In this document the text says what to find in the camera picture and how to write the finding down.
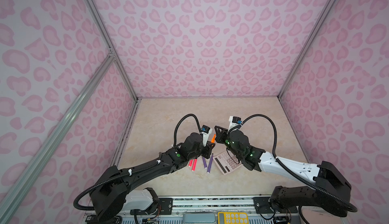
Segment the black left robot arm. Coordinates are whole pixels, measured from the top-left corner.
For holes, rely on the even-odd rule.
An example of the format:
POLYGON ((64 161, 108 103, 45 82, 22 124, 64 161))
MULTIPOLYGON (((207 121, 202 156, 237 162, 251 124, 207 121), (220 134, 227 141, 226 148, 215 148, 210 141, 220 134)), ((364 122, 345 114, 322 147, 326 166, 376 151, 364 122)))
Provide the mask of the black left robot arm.
POLYGON ((131 168, 109 167, 96 182, 97 188, 89 194, 97 220, 100 223, 111 221, 122 209, 154 214, 159 205, 155 191, 146 188, 137 192, 136 188, 186 167, 190 160, 198 157, 209 159, 214 147, 210 141, 204 144, 199 133, 191 133, 183 143, 160 153, 149 162, 131 168))

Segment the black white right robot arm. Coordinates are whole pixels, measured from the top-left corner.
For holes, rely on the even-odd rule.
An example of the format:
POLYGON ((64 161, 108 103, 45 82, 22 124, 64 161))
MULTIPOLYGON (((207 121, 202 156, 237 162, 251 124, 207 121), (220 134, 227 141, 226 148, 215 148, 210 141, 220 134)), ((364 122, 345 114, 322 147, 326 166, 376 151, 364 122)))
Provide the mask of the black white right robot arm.
POLYGON ((332 163, 309 164, 278 157, 252 146, 249 138, 238 129, 216 126, 215 130, 215 141, 224 144, 249 171, 272 173, 302 183, 302 186, 292 188, 276 186, 268 200, 273 210, 313 206, 341 218, 358 211, 350 202, 350 183, 332 163))

